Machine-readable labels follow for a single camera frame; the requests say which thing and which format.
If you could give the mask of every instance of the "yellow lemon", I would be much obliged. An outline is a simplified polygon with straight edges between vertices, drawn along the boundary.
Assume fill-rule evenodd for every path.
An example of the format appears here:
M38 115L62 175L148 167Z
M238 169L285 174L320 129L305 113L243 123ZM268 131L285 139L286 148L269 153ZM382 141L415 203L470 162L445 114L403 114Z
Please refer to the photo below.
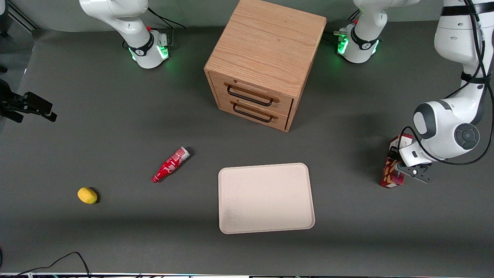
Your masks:
M77 192L77 197L79 197L79 199L86 204L94 204L98 200L98 195L96 192L87 187L79 189Z

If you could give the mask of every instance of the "gray table surface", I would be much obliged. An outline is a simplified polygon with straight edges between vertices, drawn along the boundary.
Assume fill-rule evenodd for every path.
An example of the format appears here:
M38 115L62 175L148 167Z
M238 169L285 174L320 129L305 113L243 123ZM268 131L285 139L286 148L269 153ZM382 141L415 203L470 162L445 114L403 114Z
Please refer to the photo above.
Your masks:
M2 271L79 251L93 272L492 277L494 152L434 165L432 185L377 185L414 109L459 84L461 66L434 50L436 24L390 23L361 65L322 41L289 133L216 107L203 66L221 28L176 32L170 60L152 70L116 32L41 34L20 90L53 102L58 119L28 115L1 131ZM482 144L459 160L486 144L486 103ZM153 184L182 145L197 154ZM315 226L222 234L218 171L292 162L309 167ZM101 203L80 202L83 186ZM83 268L75 257L52 270Z

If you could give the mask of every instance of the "wooden cabinet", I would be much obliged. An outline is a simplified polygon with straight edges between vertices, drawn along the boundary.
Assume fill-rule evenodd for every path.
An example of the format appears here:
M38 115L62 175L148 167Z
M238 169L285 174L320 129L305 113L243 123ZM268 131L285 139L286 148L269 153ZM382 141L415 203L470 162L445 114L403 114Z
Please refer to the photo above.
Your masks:
M204 67L218 108L290 129L326 18L240 0Z

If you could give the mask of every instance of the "black metal handle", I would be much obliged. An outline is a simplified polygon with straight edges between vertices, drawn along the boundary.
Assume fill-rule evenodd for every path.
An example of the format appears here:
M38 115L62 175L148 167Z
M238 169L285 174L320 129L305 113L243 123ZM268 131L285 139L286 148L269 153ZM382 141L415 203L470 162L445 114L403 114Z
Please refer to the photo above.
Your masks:
M231 88L232 88L231 85L228 85L228 88L226 88L226 91L228 92L229 95L236 96L236 97L239 97L241 99L245 99L245 100L248 100L250 102L254 102L255 104L259 104L259 105L262 105L262 106L270 106L271 104L273 104L273 99L271 99L268 103L265 103L265 102L262 102L262 101L259 101L259 100L255 100L255 99L250 98L250 97L243 96L241 94L233 93L233 92L230 91Z
M273 116L270 116L270 117L269 117L269 120L266 120L266 119L263 119L263 118L259 118L259 117L254 116L254 115L250 115L249 113L246 113L246 112L243 112L243 111L237 110L237 109L235 109L235 107L237 107L237 104L236 104L236 103L234 103L234 104L233 104L233 111L235 111L235 112L237 112L237 113L239 113L239 114L245 115L245 116L247 116L247 117L250 117L250 118L252 118L252 119L256 119L256 120L261 121L261 122L269 123L269 122L271 122L271 120L273 119Z

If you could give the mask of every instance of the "cabinet top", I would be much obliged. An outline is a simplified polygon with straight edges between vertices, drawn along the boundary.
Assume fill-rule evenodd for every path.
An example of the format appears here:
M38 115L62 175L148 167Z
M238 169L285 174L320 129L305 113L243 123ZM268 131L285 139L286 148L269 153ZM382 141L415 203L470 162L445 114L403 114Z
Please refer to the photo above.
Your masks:
M322 16L240 0L205 69L297 98L325 25Z

